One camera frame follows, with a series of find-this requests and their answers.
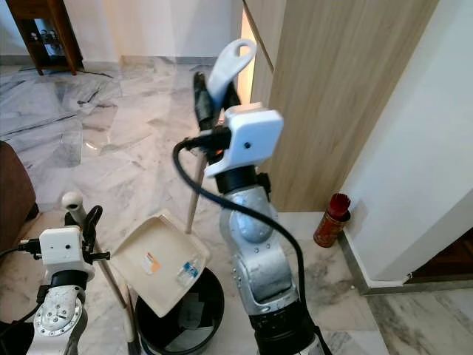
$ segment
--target black wire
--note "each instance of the black wire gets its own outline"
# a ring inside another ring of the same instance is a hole
[[[11,323],[8,327],[6,327],[2,333],[0,334],[0,339],[5,336],[9,331],[16,328],[18,325],[24,323],[28,318],[30,318],[36,311],[41,307],[41,303],[38,303],[34,309],[28,313],[26,316],[22,317],[21,319]]]
[[[18,251],[18,248],[10,248],[7,250],[3,250],[2,252],[0,252],[0,259],[9,253],[13,253],[14,251]]]
[[[327,346],[327,343],[325,342],[321,331],[320,327],[317,326],[314,321],[312,320],[312,317],[310,316],[309,310],[307,308],[307,300],[305,297],[305,277],[304,277],[304,256],[302,254],[302,250],[300,245],[297,243],[297,240],[293,237],[291,233],[289,233],[286,228],[281,226],[279,223],[277,223],[275,220],[272,218],[261,214],[254,209],[249,209],[248,207],[241,206],[237,203],[233,203],[230,200],[227,200],[225,198],[222,198],[220,196],[212,194],[210,191],[205,190],[201,185],[197,184],[192,180],[192,178],[186,173],[184,170],[182,164],[180,163],[179,160],[179,153],[181,150],[186,149],[188,146],[191,145],[190,140],[184,140],[182,142],[179,142],[176,144],[174,149],[172,150],[172,160],[174,161],[174,165],[176,166],[177,172],[181,176],[181,178],[197,193],[200,194],[206,198],[208,198],[210,201],[213,201],[224,209],[233,209],[235,211],[241,212],[243,214],[246,214],[250,217],[253,217],[268,226],[270,226],[272,229],[277,230],[284,238],[287,239],[287,241],[292,245],[294,250],[296,251],[296,256],[297,256],[297,270],[299,273],[299,297],[301,300],[301,304],[304,307],[305,311],[307,312],[307,316],[309,317],[310,321],[312,322],[312,326],[314,327],[314,331],[319,337],[319,341],[321,343],[322,349],[324,350],[326,355],[332,355],[332,352]]]

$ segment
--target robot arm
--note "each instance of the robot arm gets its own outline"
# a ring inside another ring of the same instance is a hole
[[[34,337],[28,355],[77,355],[87,325],[84,302],[86,284],[95,274],[92,262],[109,259],[109,253],[92,253],[101,207],[86,214],[81,196],[74,193],[64,195],[63,205],[70,213],[67,224],[77,223],[82,231],[71,225],[47,229],[39,237],[50,288],[33,317]]]
[[[210,129],[215,114],[211,104],[203,104],[211,99],[199,73],[194,77],[194,94],[200,128]],[[233,84],[228,86],[223,108],[223,128],[213,133],[205,131],[194,141],[184,141],[174,148],[177,170],[194,191],[224,207],[220,231],[231,251],[233,279],[255,330],[260,355],[328,355],[330,350],[327,351],[323,339],[319,342],[320,331],[308,314],[304,297],[297,291],[278,235],[268,225],[268,221],[277,225],[276,210],[268,200],[268,176],[256,174],[256,166],[273,154],[282,130],[282,117],[260,104],[239,105]],[[179,150],[196,146],[203,148],[209,162],[205,175],[216,179],[224,199],[195,186],[182,170]],[[303,274],[300,261],[299,275]],[[299,285],[303,284],[302,275]]]

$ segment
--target wooden furniture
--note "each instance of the wooden furniture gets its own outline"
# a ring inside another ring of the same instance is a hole
[[[438,0],[244,0],[259,42],[251,100],[285,128],[271,161],[279,211],[323,211],[407,65]]]
[[[0,251],[4,251],[17,245],[21,227],[36,217],[38,205],[26,169],[13,148],[3,141],[0,166]]]
[[[70,70],[75,75],[81,64],[81,51],[62,0],[7,0],[7,3],[38,74],[43,75],[42,70],[49,69]],[[41,37],[35,23],[38,18],[51,23],[57,38]],[[49,55],[46,44],[61,46],[64,55]]]

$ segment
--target sofa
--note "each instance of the sofa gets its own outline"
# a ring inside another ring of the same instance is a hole
[[[30,177],[13,148],[0,141],[0,251],[18,242],[21,227],[38,214]]]

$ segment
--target black trash bin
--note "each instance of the black trash bin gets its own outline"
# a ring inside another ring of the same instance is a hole
[[[201,354],[222,322],[223,309],[222,286],[207,268],[162,318],[138,297],[135,317],[144,351],[151,355]]]

